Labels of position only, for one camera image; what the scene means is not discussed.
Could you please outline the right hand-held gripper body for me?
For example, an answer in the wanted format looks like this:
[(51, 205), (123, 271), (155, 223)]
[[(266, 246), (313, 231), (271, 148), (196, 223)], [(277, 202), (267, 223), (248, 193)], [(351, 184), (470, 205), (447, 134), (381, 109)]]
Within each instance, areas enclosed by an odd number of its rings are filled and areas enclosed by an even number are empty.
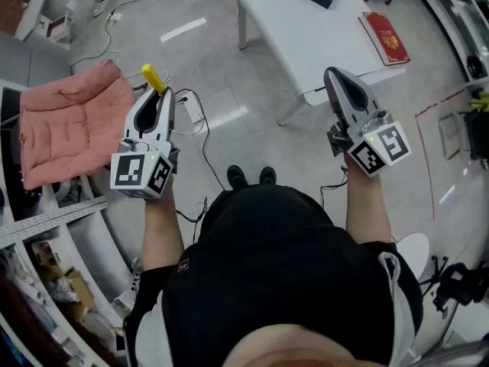
[(335, 156), (348, 154), (369, 177), (412, 154), (400, 122), (386, 109), (377, 109), (352, 125), (334, 124), (328, 139)]

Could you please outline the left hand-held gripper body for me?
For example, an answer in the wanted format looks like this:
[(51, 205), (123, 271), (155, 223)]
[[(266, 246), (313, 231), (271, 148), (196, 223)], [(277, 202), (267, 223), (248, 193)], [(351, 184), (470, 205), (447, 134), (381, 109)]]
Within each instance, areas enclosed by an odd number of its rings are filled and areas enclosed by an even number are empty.
[(169, 141), (121, 140), (111, 158), (110, 188), (132, 198), (161, 198), (170, 175), (176, 173), (179, 153)]

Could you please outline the yellow marker pen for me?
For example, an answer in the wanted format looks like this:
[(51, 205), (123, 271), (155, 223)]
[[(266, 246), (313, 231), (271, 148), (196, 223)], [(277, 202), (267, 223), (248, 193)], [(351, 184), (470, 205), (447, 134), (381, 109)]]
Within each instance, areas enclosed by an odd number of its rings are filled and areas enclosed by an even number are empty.
[(141, 68), (141, 74), (158, 93), (159, 96), (164, 93), (166, 87), (151, 64), (146, 63), (145, 65), (143, 65)]

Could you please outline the red book with gold print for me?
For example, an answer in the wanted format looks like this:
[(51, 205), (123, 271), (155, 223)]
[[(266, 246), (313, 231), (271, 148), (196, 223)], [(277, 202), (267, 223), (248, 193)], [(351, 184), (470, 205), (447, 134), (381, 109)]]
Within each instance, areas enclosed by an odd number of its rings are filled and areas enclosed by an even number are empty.
[(406, 48), (384, 13), (363, 12), (358, 19), (368, 33), (384, 66), (410, 62)]

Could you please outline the white low table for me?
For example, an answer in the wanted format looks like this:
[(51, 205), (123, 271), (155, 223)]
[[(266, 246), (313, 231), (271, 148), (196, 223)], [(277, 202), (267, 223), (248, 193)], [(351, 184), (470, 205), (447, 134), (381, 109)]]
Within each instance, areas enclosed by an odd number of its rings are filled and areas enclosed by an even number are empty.
[(309, 0), (237, 0), (238, 46), (247, 47), (251, 19), (287, 73), (297, 93), (277, 120), (285, 126), (310, 106), (326, 106), (327, 67), (338, 67), (372, 85), (405, 73), (405, 65), (384, 66), (359, 21), (368, 11), (363, 0), (333, 0), (323, 8)]

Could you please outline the white cluttered shelf rack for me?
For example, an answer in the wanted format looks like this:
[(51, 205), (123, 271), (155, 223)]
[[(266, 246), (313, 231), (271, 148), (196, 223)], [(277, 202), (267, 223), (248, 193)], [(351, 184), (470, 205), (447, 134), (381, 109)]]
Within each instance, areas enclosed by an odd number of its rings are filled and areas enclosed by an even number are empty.
[[(25, 87), (0, 80), (0, 227), (91, 200), (88, 177), (78, 176), (27, 191), (20, 168), (18, 140), (20, 98)], [(124, 362), (122, 319), (113, 300), (128, 285), (131, 273), (103, 218), (95, 212), (40, 235), (0, 249), (11, 294), (0, 301), (0, 325), (25, 357), (35, 365), (49, 365), (38, 356), (43, 344), (52, 345), (75, 367), (114, 367)], [(47, 281), (70, 270), (81, 273), (96, 308), (83, 322), (60, 310), (46, 288)]]

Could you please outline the person's left black shoe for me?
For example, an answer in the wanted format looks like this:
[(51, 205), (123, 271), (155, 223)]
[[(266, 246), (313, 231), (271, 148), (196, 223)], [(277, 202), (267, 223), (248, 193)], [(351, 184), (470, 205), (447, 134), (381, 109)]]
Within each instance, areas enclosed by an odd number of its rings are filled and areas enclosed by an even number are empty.
[(248, 186), (248, 182), (245, 178), (244, 172), (237, 165), (232, 165), (228, 167), (227, 180), (233, 190), (241, 190)]

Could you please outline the black bag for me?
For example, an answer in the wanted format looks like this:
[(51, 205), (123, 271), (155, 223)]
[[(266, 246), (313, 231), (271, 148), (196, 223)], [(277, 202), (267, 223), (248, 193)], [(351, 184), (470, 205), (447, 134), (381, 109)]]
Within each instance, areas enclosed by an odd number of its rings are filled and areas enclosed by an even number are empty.
[(464, 121), (471, 159), (489, 161), (489, 112), (474, 109), (465, 115)]

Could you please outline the white round stool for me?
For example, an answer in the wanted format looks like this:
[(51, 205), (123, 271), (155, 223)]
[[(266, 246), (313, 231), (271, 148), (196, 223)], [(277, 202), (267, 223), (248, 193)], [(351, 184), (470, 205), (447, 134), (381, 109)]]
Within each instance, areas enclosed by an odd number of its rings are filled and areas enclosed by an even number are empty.
[(397, 242), (396, 247), (416, 279), (419, 280), (429, 260), (428, 238), (420, 232), (411, 233)]

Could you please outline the yellow-green cloth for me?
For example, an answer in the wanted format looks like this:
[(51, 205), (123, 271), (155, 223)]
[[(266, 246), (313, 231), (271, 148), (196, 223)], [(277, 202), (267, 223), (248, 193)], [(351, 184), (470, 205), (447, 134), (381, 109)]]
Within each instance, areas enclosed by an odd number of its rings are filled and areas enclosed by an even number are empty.
[(479, 92), (477, 97), (470, 101), (470, 106), (481, 112), (489, 112), (489, 92)]

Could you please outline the long white shelving unit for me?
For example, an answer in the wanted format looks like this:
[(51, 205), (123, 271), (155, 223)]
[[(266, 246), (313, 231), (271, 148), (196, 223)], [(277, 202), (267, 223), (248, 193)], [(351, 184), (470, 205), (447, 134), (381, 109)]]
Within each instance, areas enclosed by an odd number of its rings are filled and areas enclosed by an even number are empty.
[(424, 0), (455, 48), (471, 90), (489, 91), (489, 0)]

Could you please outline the grey cabinet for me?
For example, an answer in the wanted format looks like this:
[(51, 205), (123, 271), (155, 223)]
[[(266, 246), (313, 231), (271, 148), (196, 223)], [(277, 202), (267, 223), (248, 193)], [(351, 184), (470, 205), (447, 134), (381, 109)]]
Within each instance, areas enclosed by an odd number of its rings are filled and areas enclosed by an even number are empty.
[(23, 42), (0, 31), (0, 80), (34, 87), (70, 77), (67, 52), (45, 38)]

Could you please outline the small white shelf cabinet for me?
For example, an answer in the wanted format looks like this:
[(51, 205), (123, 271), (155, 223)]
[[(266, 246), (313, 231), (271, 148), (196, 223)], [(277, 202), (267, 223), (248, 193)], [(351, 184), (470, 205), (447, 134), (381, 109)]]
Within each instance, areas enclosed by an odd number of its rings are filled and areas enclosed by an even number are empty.
[(15, 37), (31, 44), (48, 41), (69, 51), (75, 8), (76, 0), (30, 0)]

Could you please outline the metal frame chair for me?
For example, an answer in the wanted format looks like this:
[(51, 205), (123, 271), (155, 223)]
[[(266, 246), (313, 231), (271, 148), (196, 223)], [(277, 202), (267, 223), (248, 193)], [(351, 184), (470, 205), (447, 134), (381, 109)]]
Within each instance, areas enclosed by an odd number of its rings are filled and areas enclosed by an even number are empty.
[(461, 153), (469, 153), (470, 145), (465, 116), (468, 112), (452, 112), (438, 121), (442, 152), (447, 161)]

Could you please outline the perforated metal rail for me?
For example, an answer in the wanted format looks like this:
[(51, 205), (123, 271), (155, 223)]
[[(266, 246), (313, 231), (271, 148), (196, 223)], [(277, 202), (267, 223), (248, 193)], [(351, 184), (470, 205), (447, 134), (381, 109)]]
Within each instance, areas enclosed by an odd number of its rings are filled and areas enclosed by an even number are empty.
[(107, 207), (106, 199), (101, 196), (0, 227), (0, 249), (82, 219)]

